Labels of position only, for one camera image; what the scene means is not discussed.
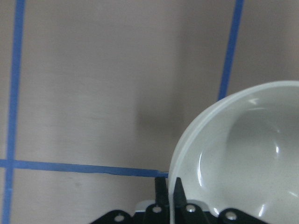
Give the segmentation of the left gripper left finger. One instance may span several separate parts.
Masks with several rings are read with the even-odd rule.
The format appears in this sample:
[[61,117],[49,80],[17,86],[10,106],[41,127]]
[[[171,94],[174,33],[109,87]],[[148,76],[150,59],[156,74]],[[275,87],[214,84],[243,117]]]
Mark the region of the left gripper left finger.
[[165,177],[155,178],[155,201],[161,206],[169,206],[168,189]]

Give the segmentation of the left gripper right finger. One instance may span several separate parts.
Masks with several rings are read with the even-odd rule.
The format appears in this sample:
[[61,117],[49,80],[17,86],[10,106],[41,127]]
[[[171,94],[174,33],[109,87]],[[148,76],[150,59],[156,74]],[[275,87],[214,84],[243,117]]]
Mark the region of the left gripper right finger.
[[187,204],[183,184],[180,177],[176,178],[174,188],[174,206],[175,208],[183,208]]

